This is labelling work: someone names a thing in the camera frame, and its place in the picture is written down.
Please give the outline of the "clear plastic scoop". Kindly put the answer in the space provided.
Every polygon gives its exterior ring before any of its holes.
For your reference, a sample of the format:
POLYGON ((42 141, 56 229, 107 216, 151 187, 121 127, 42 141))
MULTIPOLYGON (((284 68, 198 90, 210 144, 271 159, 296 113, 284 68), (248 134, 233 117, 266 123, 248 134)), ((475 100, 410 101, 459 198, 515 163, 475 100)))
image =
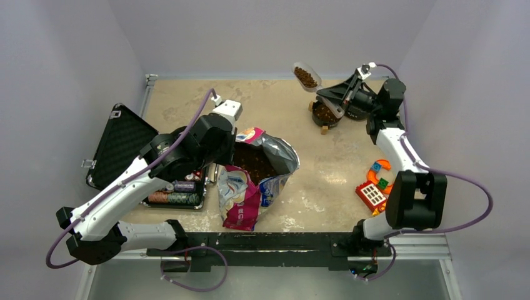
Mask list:
MULTIPOLYGON (((295 62, 291 69, 295 78, 305 91, 309 93, 317 93, 323 88, 321 85, 321 77, 308 64, 304 62, 295 62)), ((344 116, 344 110, 340 106, 333 104, 327 98, 316 96, 316 99, 325 104, 336 118, 341 119, 344 116)))

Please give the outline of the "pink pet food bag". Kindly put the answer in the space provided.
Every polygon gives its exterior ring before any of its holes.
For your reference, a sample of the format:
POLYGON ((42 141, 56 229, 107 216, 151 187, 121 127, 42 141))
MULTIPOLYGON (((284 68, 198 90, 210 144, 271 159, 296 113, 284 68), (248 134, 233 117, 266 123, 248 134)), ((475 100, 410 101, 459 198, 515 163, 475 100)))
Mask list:
POLYGON ((216 183, 222 226, 253 231, 299 167, 284 139, 258 127, 237 134, 232 163, 221 166, 216 183))

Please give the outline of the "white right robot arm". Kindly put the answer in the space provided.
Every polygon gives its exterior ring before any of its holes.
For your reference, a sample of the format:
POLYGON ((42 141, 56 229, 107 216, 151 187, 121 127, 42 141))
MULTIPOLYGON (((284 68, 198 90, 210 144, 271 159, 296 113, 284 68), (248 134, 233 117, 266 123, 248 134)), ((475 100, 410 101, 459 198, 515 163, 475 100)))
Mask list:
POLYGON ((421 159, 406 137, 398 115, 406 86, 398 79, 386 80, 377 94, 362 89, 360 75, 335 86, 321 88, 317 95, 331 110, 352 107, 367 114, 366 132, 386 156, 396 178, 389 194, 386 210, 363 220, 362 231, 351 237, 352 249, 366 254, 376 241, 403 229, 423 231, 440 226, 448 180, 421 167, 421 159))

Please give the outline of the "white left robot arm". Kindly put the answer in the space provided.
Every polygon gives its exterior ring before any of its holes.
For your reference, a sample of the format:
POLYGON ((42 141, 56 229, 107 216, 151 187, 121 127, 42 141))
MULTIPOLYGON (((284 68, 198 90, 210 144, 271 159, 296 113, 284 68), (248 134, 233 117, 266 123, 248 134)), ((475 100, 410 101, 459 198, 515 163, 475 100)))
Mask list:
POLYGON ((179 221, 133 224, 121 219, 149 195, 167 184, 211 163, 231 162, 236 137, 236 117, 212 112, 191 126, 158 134, 132 160, 131 165, 85 205, 64 207, 57 220, 70 237, 70 255, 90 265, 104 263, 135 249, 159 249, 180 255, 188 237, 179 221))

